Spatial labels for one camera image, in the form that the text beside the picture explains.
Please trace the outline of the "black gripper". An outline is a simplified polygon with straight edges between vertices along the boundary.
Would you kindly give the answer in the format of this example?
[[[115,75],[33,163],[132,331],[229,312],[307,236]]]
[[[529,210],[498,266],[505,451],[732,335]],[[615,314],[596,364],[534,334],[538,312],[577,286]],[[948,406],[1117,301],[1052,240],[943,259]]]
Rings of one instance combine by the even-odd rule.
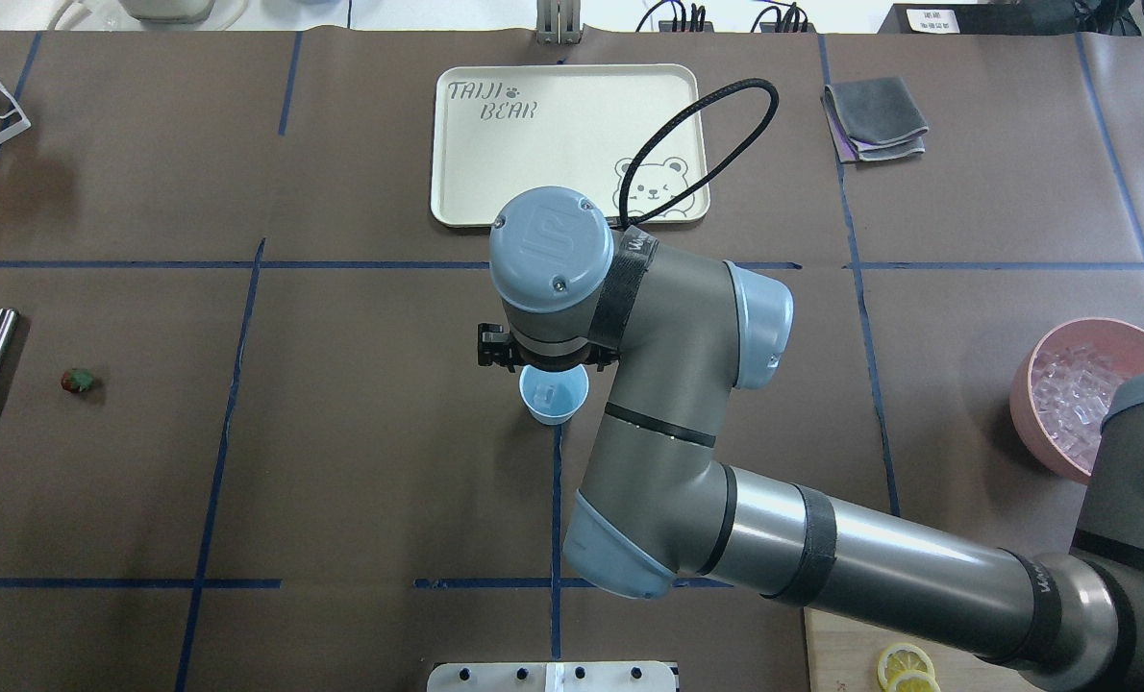
[[[599,372],[619,360],[619,353],[607,347],[575,337],[559,343],[547,343],[524,336],[521,332],[505,329],[505,325],[477,325],[477,363],[482,367],[501,366],[510,372],[523,366],[558,373],[575,366],[590,366]]]

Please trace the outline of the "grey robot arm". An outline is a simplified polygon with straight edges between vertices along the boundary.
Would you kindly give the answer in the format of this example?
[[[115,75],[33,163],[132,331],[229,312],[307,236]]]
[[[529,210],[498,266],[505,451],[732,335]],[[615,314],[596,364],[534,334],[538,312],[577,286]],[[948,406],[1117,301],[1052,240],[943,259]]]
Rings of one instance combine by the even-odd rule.
[[[1020,556],[721,461],[730,393],[774,377],[782,283],[615,231],[585,194],[515,196],[488,236],[506,327],[480,366],[615,363],[563,555],[659,599],[692,573],[937,641],[1050,691],[1144,691],[1144,373],[1120,385],[1065,555]]]

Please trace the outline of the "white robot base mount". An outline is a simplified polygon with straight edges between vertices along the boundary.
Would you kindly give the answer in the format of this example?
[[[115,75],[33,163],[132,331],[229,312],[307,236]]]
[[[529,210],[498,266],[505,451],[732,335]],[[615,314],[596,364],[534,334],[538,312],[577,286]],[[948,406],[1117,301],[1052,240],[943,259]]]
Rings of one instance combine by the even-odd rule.
[[[677,665],[656,660],[446,662],[427,691],[680,691]]]

